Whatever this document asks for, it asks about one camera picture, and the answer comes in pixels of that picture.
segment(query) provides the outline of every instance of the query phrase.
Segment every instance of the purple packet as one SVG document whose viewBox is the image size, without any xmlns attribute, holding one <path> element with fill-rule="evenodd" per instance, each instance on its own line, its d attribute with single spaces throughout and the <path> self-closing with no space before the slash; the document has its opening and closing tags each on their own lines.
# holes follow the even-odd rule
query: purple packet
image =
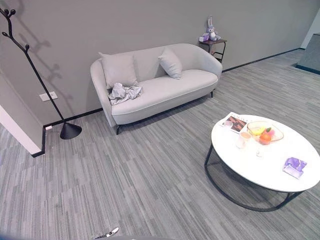
<svg viewBox="0 0 320 240">
<path fill-rule="evenodd" d="M 283 171 L 291 176 L 299 179 L 301 175 L 304 173 L 302 169 L 307 165 L 305 161 L 302 161 L 295 157 L 288 158 L 283 166 Z"/>
</svg>

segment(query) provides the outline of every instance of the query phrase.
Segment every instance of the throw pillow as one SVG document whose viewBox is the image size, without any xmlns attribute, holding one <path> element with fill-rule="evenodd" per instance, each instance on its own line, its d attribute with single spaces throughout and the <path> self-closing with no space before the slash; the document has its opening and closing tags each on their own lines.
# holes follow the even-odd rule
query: throw pillow
<svg viewBox="0 0 320 240">
<path fill-rule="evenodd" d="M 161 56 L 158 56 L 160 59 L 160 65 L 163 67 L 165 72 L 174 79 L 180 79 L 182 73 L 182 64 L 169 48 L 165 47 Z"/>
<path fill-rule="evenodd" d="M 138 86 L 133 55 L 108 55 L 99 52 L 106 81 L 106 88 L 112 89 L 115 83 L 124 87 Z"/>
</svg>

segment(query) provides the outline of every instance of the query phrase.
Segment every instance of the crumpled garment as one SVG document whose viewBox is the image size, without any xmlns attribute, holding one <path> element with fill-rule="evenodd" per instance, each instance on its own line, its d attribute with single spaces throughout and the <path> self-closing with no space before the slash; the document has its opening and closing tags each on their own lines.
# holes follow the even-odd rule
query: crumpled garment
<svg viewBox="0 0 320 240">
<path fill-rule="evenodd" d="M 111 105 L 123 103 L 129 99 L 135 99 L 141 95 L 142 86 L 123 86 L 115 83 L 112 92 L 108 95 Z"/>
</svg>

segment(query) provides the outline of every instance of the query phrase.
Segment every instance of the coat rack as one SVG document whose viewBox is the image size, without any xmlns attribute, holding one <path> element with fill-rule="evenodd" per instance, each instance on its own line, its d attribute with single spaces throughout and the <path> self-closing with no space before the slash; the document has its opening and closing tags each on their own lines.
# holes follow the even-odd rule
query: coat rack
<svg viewBox="0 0 320 240">
<path fill-rule="evenodd" d="M 26 56 L 26 58 L 28 59 L 35 75 L 37 76 L 38 80 L 40 81 L 42 87 L 44 88 L 46 94 L 48 95 L 51 103 L 53 104 L 55 110 L 57 111 L 57 113 L 59 114 L 61 120 L 63 121 L 63 126 L 62 126 L 62 130 L 61 130 L 61 133 L 60 133 L 60 138 L 62 139 L 72 139 L 76 136 L 78 136 L 81 131 L 82 131 L 82 128 L 80 126 L 77 126 L 77 125 L 74 125 L 74 124 L 71 124 L 71 123 L 68 123 L 64 117 L 62 116 L 61 112 L 59 111 L 57 105 L 55 104 L 54 100 L 52 99 L 52 97 L 50 96 L 49 94 L 49 91 L 48 89 L 46 88 L 44 82 L 42 81 L 34 63 L 32 62 L 29 54 L 28 54 L 28 50 L 30 48 L 30 46 L 28 44 L 25 45 L 25 47 L 21 46 L 14 38 L 13 34 L 12 34 L 12 23 L 11 23 L 11 20 L 10 20 L 10 17 L 12 15 L 14 15 L 16 13 L 16 10 L 15 9 L 12 9 L 11 11 L 9 11 L 8 9 L 5 9 L 5 10 L 2 10 L 0 8 L 0 13 L 5 17 L 5 19 L 7 20 L 8 22 L 8 33 L 6 32 L 2 32 L 2 35 L 4 35 L 5 37 L 11 39 L 15 45 L 17 45 L 24 53 L 24 55 Z"/>
</svg>

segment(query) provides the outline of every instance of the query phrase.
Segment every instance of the table top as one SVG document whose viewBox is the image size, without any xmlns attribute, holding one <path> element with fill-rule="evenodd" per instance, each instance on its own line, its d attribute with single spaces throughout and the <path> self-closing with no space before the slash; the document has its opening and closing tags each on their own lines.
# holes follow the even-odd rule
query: table top
<svg viewBox="0 0 320 240">
<path fill-rule="evenodd" d="M 219 40 L 216 40 L 216 41 L 211 41 L 211 40 L 208 40 L 208 41 L 199 41 L 200 44 L 205 44 L 205 45 L 212 45 L 212 44 L 219 44 L 219 43 L 225 43 L 227 40 L 224 40 L 224 39 L 219 39 Z"/>
<path fill-rule="evenodd" d="M 212 129 L 211 141 L 218 156 L 232 170 L 257 185 L 287 193 L 305 191 L 320 181 L 320 156 L 302 135 L 265 117 L 241 116 L 248 122 L 267 121 L 281 130 L 284 137 L 269 145 L 261 145 L 252 138 L 245 148 L 240 149 L 236 147 L 239 134 L 224 128 L 224 120 L 220 120 Z M 262 157 L 256 155 L 258 149 L 263 152 Z M 290 157 L 307 162 L 300 179 L 283 171 L 285 161 Z"/>
</svg>

